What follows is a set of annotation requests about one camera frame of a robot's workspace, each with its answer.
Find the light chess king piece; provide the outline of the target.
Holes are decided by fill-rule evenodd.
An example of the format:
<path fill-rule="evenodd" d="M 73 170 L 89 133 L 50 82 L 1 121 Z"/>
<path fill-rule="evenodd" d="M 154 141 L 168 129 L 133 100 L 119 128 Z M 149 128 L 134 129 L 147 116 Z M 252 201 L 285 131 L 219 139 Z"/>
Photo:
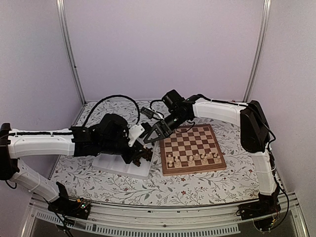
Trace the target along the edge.
<path fill-rule="evenodd" d="M 193 156 L 189 156 L 188 166 L 192 166 L 193 165 L 193 161 L 194 161 Z"/>

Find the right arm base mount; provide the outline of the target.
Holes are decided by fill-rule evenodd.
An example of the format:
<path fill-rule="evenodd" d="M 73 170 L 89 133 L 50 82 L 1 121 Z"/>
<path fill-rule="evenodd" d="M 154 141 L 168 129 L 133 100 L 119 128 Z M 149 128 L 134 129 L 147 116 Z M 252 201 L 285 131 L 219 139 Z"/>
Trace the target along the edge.
<path fill-rule="evenodd" d="M 260 217 L 260 219 L 253 222 L 255 228 L 261 232 L 268 232 L 277 226 L 279 212 L 281 211 L 278 193 L 273 193 L 271 196 L 259 193 L 258 197 L 258 201 L 240 204 L 236 216 L 241 217 L 242 220 Z"/>

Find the light chess bishop piece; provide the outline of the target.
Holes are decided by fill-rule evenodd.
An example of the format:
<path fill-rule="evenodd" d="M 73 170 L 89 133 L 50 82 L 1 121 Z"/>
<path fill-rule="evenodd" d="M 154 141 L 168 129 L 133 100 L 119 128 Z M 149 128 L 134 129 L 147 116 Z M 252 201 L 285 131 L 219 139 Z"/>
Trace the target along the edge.
<path fill-rule="evenodd" d="M 180 167 L 180 165 L 181 165 L 180 160 L 176 159 L 175 162 L 174 162 L 174 165 L 175 165 L 175 167 Z"/>

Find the wooden chess board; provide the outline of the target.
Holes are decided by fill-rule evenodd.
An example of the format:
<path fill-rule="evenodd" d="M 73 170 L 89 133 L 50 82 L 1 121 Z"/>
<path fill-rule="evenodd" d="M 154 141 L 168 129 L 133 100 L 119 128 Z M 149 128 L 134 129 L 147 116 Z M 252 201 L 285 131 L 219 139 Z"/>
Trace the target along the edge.
<path fill-rule="evenodd" d="M 227 168 L 223 153 L 210 124 L 197 124 L 193 128 L 190 128 L 188 125 L 181 126 L 168 138 L 160 140 L 159 147 L 163 176 L 196 174 L 225 170 Z M 217 153 L 221 163 L 216 164 L 214 157 L 209 159 L 209 152 L 212 152 L 212 155 Z M 195 159 L 195 154 L 199 154 L 199 159 Z M 202 154 L 205 154 L 205 157 L 207 157 L 208 165 L 202 164 Z M 171 155 L 173 167 L 168 167 L 168 155 Z M 181 162 L 180 167 L 175 167 L 174 165 L 176 156 Z M 194 158 L 192 166 L 188 166 L 189 156 Z"/>

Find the white plastic compartment tray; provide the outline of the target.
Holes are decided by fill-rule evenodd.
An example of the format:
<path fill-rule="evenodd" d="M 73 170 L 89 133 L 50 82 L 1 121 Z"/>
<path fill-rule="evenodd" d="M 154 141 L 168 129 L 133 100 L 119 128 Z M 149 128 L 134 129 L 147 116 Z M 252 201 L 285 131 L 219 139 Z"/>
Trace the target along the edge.
<path fill-rule="evenodd" d="M 153 159 L 153 146 L 150 146 L 150 160 L 145 158 L 140 159 L 140 166 L 134 163 L 126 164 L 123 158 L 119 155 L 100 154 L 94 158 L 92 167 L 98 171 L 108 172 L 127 176 L 135 179 L 147 180 L 149 178 L 150 167 Z"/>

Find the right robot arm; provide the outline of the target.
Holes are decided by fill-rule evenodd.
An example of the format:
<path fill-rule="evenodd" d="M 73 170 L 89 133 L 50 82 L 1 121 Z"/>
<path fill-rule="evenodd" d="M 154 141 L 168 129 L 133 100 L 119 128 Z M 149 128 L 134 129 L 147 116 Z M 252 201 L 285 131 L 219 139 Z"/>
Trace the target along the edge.
<path fill-rule="evenodd" d="M 271 197 L 277 195 L 278 190 L 271 143 L 276 137 L 258 101 L 229 102 L 209 99 L 202 94 L 184 98 L 175 89 L 167 92 L 161 100 L 169 114 L 146 130 L 145 143 L 168 138 L 185 122 L 195 119 L 212 119 L 237 127 L 238 141 L 242 149 L 250 154 L 259 182 L 259 195 L 264 197 L 256 203 L 255 211 L 266 215 L 274 208 L 275 202 Z"/>

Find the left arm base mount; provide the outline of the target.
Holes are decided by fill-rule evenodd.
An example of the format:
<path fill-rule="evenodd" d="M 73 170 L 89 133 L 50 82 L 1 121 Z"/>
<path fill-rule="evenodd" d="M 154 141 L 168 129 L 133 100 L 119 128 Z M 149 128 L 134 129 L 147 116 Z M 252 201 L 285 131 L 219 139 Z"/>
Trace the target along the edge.
<path fill-rule="evenodd" d="M 65 186 L 60 182 L 56 182 L 56 185 L 59 189 L 59 196 L 57 200 L 49 202 L 48 210 L 64 216 L 87 220 L 91 210 L 91 202 L 82 197 L 71 200 Z"/>

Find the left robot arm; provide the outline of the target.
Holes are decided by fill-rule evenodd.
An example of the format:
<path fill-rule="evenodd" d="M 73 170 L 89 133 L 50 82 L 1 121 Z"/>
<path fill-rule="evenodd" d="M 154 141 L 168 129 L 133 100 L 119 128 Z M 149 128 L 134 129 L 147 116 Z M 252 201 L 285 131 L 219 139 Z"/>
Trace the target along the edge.
<path fill-rule="evenodd" d="M 143 134 L 140 124 L 128 127 L 127 121 L 116 114 L 106 114 L 90 127 L 72 126 L 55 131 L 22 131 L 9 123 L 0 128 L 0 179 L 12 181 L 42 196 L 62 214 L 70 214 L 73 203 L 68 200 L 64 185 L 52 183 L 29 168 L 22 157 L 63 155 L 72 157 L 118 155 L 126 164 L 139 166 L 140 159 L 150 158 L 150 149 L 137 139 Z"/>

